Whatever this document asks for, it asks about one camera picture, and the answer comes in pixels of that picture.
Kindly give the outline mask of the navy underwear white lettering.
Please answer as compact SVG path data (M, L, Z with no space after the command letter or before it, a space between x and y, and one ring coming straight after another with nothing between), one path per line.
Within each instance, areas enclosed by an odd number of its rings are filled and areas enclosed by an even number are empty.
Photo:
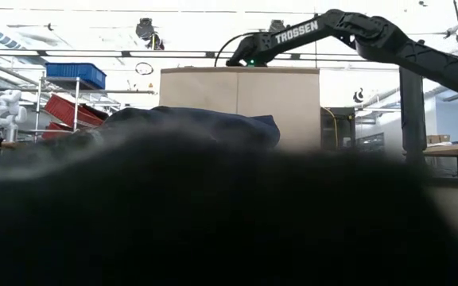
M275 147L281 137L271 115L247 117L191 107L157 106L150 110L128 107L113 113L103 124L108 126L124 122L142 122L151 126L162 123L193 125L218 142L260 149Z

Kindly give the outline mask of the metal shelf rack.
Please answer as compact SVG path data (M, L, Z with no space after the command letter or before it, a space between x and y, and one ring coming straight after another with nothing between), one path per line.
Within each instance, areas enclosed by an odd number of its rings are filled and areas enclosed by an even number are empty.
M92 84L83 81L80 77L48 77L44 75L40 78L39 85L37 87L35 124L39 124L41 114L46 114L51 118L50 122L66 125L45 111L45 104L51 96L55 94L63 99L67 99L68 101L75 103L74 124L73 127L69 126L73 129L72 133L81 129L95 128L77 126L77 105L80 103L87 104L88 106L109 114L109 116L118 110L130 106L129 103L121 103L112 99L110 97L112 93L112 91L98 89ZM32 131L34 132L35 138L42 138L41 135L44 130L45 128L41 129L39 127L35 127Z

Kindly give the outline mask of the black vertical post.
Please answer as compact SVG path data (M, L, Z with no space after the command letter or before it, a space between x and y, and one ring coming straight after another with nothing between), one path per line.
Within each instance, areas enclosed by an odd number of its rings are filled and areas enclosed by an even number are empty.
M406 163L424 167L427 147L423 79L405 68L399 68L402 148Z

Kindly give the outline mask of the red plastic bin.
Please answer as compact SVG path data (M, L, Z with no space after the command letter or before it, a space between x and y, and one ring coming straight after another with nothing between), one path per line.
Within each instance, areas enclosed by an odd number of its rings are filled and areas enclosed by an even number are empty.
M66 126L60 123L56 123L56 122L50 122L45 127L45 130L42 132L41 137L47 140L47 139L51 139L54 137L62 137L72 132L73 132L73 129L69 126Z
M53 94L45 104L45 111L64 124L73 127L75 103ZM100 126L108 117L109 114L88 106L87 104L80 103L77 105L77 126Z

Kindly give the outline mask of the cardboard box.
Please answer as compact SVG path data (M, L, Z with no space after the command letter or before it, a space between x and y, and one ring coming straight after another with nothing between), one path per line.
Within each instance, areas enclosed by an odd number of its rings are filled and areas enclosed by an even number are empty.
M447 134L441 134L441 135L428 135L427 136L427 143L429 145L434 145L434 144L440 144L443 142L450 142L450 136Z

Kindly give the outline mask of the blue plastic bin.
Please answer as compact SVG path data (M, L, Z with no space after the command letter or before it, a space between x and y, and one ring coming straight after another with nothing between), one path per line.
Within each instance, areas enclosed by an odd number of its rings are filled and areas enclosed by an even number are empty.
M106 86L107 75L92 63L46 63L48 77L80 77L83 81L92 84L98 89Z

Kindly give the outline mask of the beige fabric storage box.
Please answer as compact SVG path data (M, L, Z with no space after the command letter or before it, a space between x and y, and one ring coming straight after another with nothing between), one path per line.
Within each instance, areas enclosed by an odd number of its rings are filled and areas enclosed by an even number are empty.
M159 104L271 115L283 149L319 149L320 72L314 68L167 68Z

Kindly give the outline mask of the black striped sock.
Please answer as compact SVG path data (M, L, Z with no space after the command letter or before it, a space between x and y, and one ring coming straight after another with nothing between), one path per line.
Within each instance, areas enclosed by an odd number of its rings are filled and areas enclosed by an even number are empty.
M458 286L404 164L77 134L0 160L0 286Z

